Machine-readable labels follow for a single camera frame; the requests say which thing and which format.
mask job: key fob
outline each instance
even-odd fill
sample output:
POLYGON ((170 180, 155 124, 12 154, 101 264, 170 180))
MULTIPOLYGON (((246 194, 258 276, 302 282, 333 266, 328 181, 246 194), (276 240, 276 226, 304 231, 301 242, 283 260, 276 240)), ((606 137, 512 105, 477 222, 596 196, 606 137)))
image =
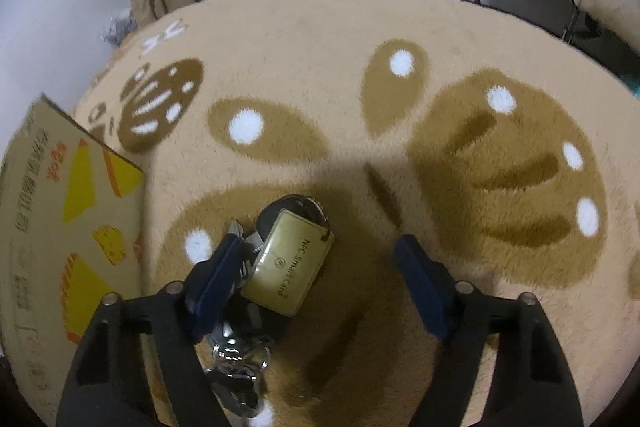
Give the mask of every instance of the key fob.
POLYGON ((242 288, 242 296, 281 315, 295 315, 333 241, 329 229, 282 210, 242 288))
POLYGON ((312 223, 316 223, 316 225, 322 226, 325 224, 324 216, 316 204, 313 204, 312 201, 305 196, 290 194, 289 196, 284 196, 270 203, 258 216, 255 222, 255 230, 257 230, 263 241, 266 241, 267 237, 269 237, 273 224, 278 218, 278 214, 283 210, 293 212, 297 216, 304 217, 312 223))

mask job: metal screw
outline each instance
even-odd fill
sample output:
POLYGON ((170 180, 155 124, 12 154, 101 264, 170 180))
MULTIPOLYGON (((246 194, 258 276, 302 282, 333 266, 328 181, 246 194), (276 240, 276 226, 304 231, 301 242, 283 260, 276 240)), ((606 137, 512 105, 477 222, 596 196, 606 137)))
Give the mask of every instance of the metal screw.
POLYGON ((474 289, 476 289, 475 286, 473 286, 469 281, 456 282, 456 291, 458 293, 469 295, 469 293, 473 293, 474 289))
POLYGON ((118 302, 118 299, 120 299, 120 296, 117 293, 107 293, 107 295, 102 297, 102 304, 112 306, 118 302))
POLYGON ((184 283, 182 281, 172 281, 167 286, 164 287, 164 291, 169 293, 169 295, 178 295, 184 288, 184 283))
POLYGON ((533 306, 536 302, 538 302, 538 298, 531 292, 521 293, 520 298, 522 299, 522 302, 524 302, 527 306, 533 306))

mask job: teal cloth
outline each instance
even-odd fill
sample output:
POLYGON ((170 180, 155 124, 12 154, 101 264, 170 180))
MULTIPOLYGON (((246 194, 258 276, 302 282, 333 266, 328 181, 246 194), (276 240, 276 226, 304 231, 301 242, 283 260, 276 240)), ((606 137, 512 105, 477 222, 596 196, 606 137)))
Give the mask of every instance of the teal cloth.
POLYGON ((640 79, 630 74, 621 74, 620 80, 622 80, 626 87, 634 92, 636 98, 640 98, 640 79))

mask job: key ring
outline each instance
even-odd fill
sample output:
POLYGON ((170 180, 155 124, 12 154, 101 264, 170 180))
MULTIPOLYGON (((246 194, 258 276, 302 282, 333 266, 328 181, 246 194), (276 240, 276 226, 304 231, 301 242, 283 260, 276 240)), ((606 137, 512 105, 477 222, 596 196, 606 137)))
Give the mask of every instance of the key ring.
POLYGON ((326 233, 320 238, 320 240, 326 241, 327 239, 329 239, 329 236, 331 235, 331 224, 329 223, 329 218, 326 217, 326 212, 324 211, 324 208, 322 208, 322 205, 318 203, 314 198, 310 198, 309 196, 303 196, 303 198, 305 198, 305 201, 310 201, 311 203, 313 203, 314 206, 318 209, 318 212, 320 213, 320 215, 322 216, 322 221, 324 222, 322 226, 326 229, 326 233))

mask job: beige rug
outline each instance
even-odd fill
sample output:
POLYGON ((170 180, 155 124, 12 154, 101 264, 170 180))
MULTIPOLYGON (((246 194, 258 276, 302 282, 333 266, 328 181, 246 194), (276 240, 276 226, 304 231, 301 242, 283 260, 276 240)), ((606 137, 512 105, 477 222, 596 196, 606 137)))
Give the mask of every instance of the beige rug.
POLYGON ((277 197, 325 207, 335 245, 252 426, 407 424, 438 346, 392 265, 401 233, 486 292, 539 296, 587 422, 640 354, 640 104, 511 16, 455 0, 210 0, 136 36, 75 118, 147 173, 149 291, 277 197))

